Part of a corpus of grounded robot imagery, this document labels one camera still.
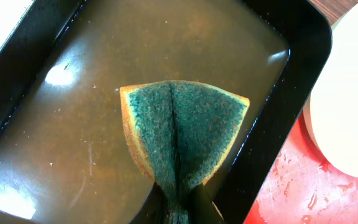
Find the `light blue plate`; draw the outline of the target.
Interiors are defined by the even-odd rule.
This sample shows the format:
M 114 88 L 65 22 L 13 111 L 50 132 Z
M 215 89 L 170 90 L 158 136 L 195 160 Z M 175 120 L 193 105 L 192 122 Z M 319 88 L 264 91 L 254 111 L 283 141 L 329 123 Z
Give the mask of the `light blue plate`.
M 358 177 L 358 4 L 333 29 L 333 45 L 304 108 L 312 141 L 341 172 Z

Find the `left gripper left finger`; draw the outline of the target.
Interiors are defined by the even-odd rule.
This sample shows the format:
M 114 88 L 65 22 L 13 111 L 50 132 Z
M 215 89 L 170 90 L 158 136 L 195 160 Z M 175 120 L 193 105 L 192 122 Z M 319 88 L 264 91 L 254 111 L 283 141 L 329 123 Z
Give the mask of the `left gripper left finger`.
M 149 196 L 130 224 L 177 224 L 178 220 L 168 208 L 168 200 L 163 190 L 153 184 Z

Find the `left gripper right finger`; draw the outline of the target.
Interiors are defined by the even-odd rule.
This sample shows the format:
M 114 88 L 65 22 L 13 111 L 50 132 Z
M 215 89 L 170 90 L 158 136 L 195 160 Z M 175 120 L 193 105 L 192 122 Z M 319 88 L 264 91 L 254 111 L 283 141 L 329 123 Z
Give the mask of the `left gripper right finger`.
M 203 184 L 197 185 L 188 198 L 189 224 L 226 224 L 209 198 Z

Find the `green yellow sponge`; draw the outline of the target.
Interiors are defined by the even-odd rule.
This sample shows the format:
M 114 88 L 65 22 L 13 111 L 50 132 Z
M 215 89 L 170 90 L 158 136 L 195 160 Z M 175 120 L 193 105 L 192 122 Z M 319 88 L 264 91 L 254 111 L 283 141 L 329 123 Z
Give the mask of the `green yellow sponge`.
M 184 80 L 123 86 L 122 125 L 129 152 L 164 192 L 178 223 L 188 198 L 226 160 L 250 106 L 248 98 Z

